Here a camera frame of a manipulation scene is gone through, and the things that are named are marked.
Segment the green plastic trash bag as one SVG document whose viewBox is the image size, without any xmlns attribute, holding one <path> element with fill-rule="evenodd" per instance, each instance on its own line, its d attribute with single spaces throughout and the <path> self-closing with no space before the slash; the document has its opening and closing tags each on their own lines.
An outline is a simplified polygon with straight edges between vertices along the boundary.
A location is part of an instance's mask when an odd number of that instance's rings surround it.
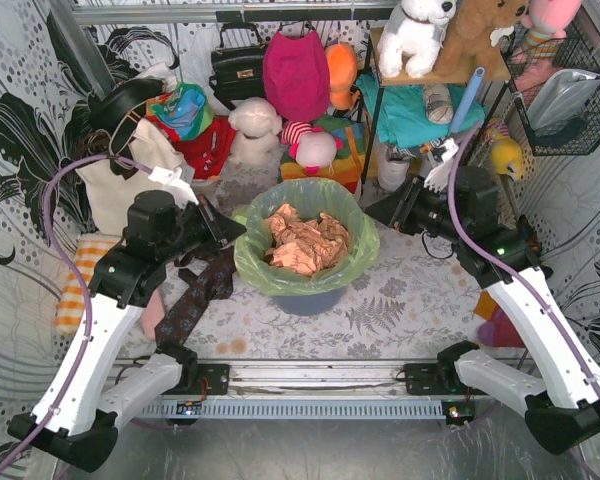
<svg viewBox="0 0 600 480">
<path fill-rule="evenodd" d="M 326 293 L 349 285 L 376 260 L 377 228 L 354 196 L 325 178 L 284 181 L 234 214 L 241 279 L 269 296 Z"/>
</svg>

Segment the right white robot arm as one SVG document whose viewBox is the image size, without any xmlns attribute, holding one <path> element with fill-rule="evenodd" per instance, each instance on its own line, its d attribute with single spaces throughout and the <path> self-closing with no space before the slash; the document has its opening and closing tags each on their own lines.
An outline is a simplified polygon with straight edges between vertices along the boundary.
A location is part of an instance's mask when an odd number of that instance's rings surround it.
<svg viewBox="0 0 600 480">
<path fill-rule="evenodd" d="M 499 221 L 498 188 L 489 173 L 464 166 L 452 193 L 409 176 L 367 214 L 403 234 L 430 234 L 451 244 L 461 267 L 506 314 L 539 374 L 532 376 L 463 341 L 437 356 L 446 392 L 483 392 L 518 413 L 536 442 L 560 455 L 600 433 L 600 366 L 557 306 L 539 260 L 521 234 Z"/>
</svg>

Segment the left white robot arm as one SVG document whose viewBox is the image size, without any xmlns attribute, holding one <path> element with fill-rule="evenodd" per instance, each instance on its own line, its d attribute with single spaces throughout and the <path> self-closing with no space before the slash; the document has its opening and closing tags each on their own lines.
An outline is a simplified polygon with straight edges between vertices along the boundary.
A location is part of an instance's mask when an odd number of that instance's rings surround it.
<svg viewBox="0 0 600 480">
<path fill-rule="evenodd" d="M 156 337 L 157 348 L 134 374 L 104 388 L 131 327 L 166 278 L 169 263 L 198 252 L 228 252 L 245 227 L 204 197 L 180 207 L 166 191 L 138 194 L 122 239 L 97 263 L 84 318 L 50 387 L 32 412 L 15 416 L 11 436 L 86 472 L 99 469 L 119 432 L 161 394 L 207 390 L 197 355 L 184 343 L 190 321 Z"/>
</svg>

